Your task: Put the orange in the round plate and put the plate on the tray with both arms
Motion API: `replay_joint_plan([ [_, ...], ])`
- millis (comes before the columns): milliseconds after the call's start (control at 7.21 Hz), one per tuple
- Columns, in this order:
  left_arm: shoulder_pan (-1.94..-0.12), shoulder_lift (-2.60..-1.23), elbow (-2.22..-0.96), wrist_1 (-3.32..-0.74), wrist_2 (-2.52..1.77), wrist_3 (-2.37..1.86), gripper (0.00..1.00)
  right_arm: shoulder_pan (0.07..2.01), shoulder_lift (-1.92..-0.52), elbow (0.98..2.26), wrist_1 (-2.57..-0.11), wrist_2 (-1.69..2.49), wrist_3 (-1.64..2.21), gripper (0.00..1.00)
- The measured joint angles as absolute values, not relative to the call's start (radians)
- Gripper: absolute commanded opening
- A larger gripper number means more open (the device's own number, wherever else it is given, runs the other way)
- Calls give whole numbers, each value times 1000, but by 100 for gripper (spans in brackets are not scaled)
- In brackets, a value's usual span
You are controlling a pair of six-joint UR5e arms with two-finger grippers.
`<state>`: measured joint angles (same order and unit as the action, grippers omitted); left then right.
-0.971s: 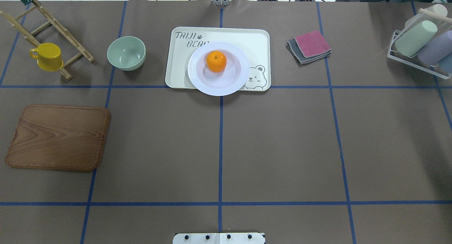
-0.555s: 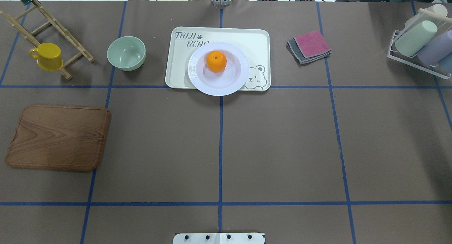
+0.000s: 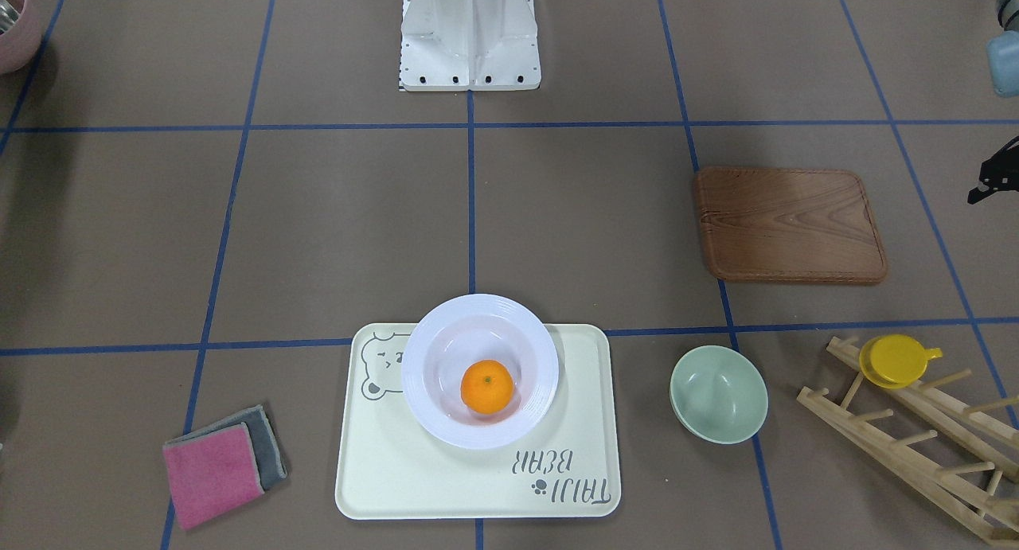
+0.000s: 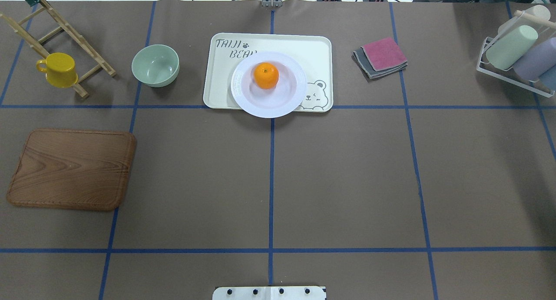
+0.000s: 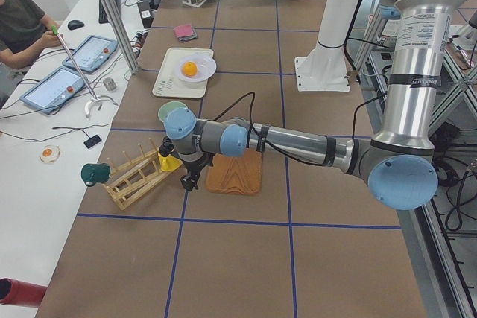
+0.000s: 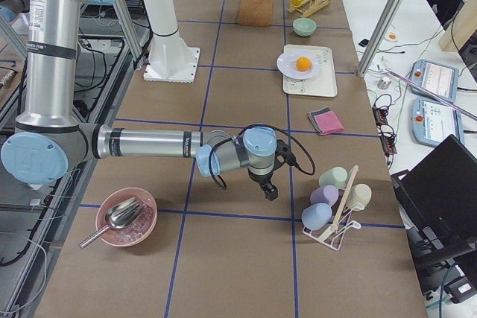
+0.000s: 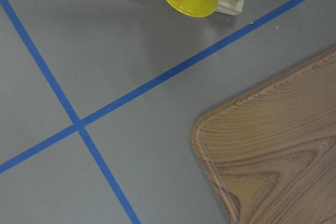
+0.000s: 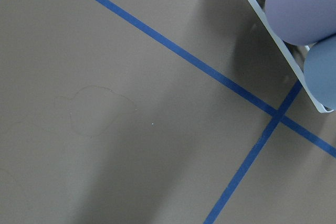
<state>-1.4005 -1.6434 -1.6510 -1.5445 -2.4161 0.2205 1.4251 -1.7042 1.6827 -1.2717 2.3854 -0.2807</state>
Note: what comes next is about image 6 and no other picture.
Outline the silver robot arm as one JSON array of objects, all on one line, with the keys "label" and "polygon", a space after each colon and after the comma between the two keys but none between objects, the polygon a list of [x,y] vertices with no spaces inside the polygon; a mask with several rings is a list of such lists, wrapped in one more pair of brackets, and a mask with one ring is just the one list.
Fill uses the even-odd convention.
[{"label": "silver robot arm", "polygon": [[80,123],[72,114],[80,7],[89,0],[30,0],[27,88],[16,132],[3,144],[6,171],[27,184],[46,184],[76,165],[108,156],[193,158],[205,177],[224,187],[223,172],[245,168],[269,200],[271,178],[296,165],[291,148],[264,124],[237,136],[213,131],[126,130]]}]

